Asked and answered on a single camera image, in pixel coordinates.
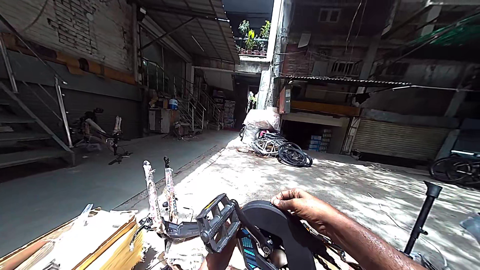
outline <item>staircase steps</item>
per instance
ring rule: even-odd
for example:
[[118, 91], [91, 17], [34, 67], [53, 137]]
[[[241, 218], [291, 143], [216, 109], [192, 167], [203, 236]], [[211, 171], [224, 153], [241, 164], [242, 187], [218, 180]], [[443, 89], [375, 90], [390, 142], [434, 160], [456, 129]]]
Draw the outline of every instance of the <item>staircase steps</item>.
[[51, 158], [66, 157], [69, 153], [55, 148], [35, 149], [29, 151], [0, 154], [0, 168], [27, 164]]
[[8, 141], [36, 141], [50, 139], [52, 136], [45, 133], [36, 133], [36, 132], [0, 132], [0, 142]]
[[0, 123], [35, 123], [35, 119], [16, 115], [0, 114]]

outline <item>shop front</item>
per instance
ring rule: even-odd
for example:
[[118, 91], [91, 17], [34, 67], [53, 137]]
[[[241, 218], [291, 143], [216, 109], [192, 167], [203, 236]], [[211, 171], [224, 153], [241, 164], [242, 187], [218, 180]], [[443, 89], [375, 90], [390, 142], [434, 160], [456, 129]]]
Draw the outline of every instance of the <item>shop front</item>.
[[281, 131], [304, 150], [340, 154], [349, 122], [349, 117], [295, 112], [282, 115]]

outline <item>window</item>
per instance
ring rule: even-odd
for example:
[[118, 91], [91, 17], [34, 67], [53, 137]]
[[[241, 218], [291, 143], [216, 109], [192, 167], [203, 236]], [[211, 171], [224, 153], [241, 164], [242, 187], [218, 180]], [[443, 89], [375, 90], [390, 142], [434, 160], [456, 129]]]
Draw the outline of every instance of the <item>window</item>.
[[407, 72], [409, 63], [396, 62], [387, 67], [385, 75], [403, 76]]
[[320, 15], [318, 16], [319, 22], [336, 23], [340, 18], [340, 9], [320, 9]]
[[358, 62], [337, 61], [333, 63], [331, 71], [337, 74], [356, 74], [358, 71]]

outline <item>stack of bicycle wheels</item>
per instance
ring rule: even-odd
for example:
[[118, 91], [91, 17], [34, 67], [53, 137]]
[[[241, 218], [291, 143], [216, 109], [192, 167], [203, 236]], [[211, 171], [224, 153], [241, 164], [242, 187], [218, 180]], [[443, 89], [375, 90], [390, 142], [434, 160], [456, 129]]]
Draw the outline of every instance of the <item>stack of bicycle wheels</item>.
[[296, 144], [284, 143], [278, 148], [278, 159], [294, 167], [310, 167], [312, 158]]
[[479, 185], [479, 166], [461, 157], [436, 160], [429, 168], [430, 176], [440, 182], [458, 185]]

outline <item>rolling shutter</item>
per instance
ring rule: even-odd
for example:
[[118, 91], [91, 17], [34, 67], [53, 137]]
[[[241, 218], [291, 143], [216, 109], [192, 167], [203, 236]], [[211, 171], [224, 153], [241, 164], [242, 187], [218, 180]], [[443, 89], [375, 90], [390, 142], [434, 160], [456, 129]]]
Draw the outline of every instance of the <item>rolling shutter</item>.
[[352, 150], [414, 160], [433, 160], [449, 132], [445, 128], [362, 119]]

